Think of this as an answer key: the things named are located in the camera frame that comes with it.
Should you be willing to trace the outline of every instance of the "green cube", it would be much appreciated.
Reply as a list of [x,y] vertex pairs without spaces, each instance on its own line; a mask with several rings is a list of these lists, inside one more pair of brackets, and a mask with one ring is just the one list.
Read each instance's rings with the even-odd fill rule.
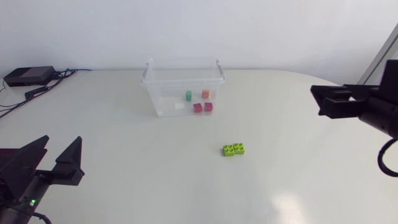
[[234,156],[234,155],[235,155],[234,146],[232,145],[224,146],[224,156]]
[[242,143],[234,144],[235,154],[244,154],[244,146]]
[[191,101],[192,100],[192,92],[187,91],[187,93],[185,94],[185,98],[187,99],[187,101]]

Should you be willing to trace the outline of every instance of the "black cable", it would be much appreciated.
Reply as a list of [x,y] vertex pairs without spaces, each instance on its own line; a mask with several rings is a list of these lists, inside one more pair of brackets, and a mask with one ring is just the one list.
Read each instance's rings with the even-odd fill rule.
[[51,221],[49,218],[47,218],[45,215],[34,212],[33,215],[34,217],[39,218],[39,220],[43,220],[45,224],[51,224]]
[[6,89],[6,86],[4,85],[4,80],[2,80],[2,89],[0,90],[0,93]]
[[0,112],[2,112],[2,111],[7,111],[7,112],[5,112],[5,113],[3,113],[2,115],[0,115],[0,118],[3,118],[5,115],[9,114],[11,111],[13,111],[13,110],[17,109],[18,107],[20,107],[20,106],[26,104],[26,103],[29,102],[30,100],[33,100],[34,98],[37,98],[37,97],[39,97],[39,96],[41,96],[41,95],[43,95],[43,94],[45,94],[45,93],[48,93],[50,90],[52,90],[54,87],[56,87],[59,83],[61,83],[62,80],[64,80],[65,78],[70,77],[71,75],[73,75],[73,74],[74,74],[75,72],[77,72],[77,71],[78,71],[78,70],[76,70],[76,69],[69,69],[69,68],[68,68],[68,69],[66,69],[65,71],[62,71],[62,72],[54,72],[54,73],[53,73],[53,78],[56,79],[57,81],[56,81],[53,85],[48,86],[48,90],[43,91],[42,93],[39,93],[38,95],[35,95],[35,96],[33,96],[32,98],[29,98],[28,100],[22,101],[22,102],[20,102],[20,103],[16,103],[16,104],[14,104],[14,105],[9,105],[9,106],[3,106],[3,107],[11,107],[11,106],[14,106],[14,107],[13,107],[13,108],[8,108],[8,109],[1,110]]
[[380,170],[385,173],[386,175],[389,175],[391,177],[398,177],[398,172],[394,172],[390,170],[383,162],[383,155],[387,151],[387,149],[396,142],[396,139],[391,139],[385,145],[380,149],[379,151],[379,156],[377,157],[377,163],[379,164]]

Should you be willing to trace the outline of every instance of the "pink cube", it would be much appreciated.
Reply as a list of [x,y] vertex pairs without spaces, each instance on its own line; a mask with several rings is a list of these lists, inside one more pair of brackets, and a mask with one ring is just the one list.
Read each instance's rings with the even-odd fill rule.
[[205,103],[205,111],[213,111],[213,104]]
[[195,113],[201,112],[202,111],[201,104],[200,103],[195,103],[193,105],[193,110],[194,110]]

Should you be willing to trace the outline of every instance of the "white wall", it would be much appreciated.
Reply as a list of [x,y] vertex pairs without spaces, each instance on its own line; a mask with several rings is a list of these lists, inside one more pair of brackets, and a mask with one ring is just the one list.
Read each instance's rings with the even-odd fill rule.
[[142,68],[215,56],[356,83],[398,22],[397,0],[1,0],[0,77],[16,67]]

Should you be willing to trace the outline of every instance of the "black electronic device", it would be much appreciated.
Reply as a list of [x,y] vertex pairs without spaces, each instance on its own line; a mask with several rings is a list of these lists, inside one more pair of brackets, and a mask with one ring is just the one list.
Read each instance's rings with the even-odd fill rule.
[[85,174],[80,169],[81,137],[61,153],[51,171],[36,170],[48,140],[43,136],[20,149],[0,149],[0,224],[26,224],[31,216],[50,223],[35,213],[48,187],[80,183]]
[[383,173],[398,177],[387,168],[382,157],[398,139],[398,60],[388,60],[380,85],[312,86],[320,107],[319,115],[335,118],[358,117],[368,125],[390,135],[392,140],[380,150],[377,163]]
[[9,86],[47,85],[55,72],[53,66],[17,68],[4,77]]

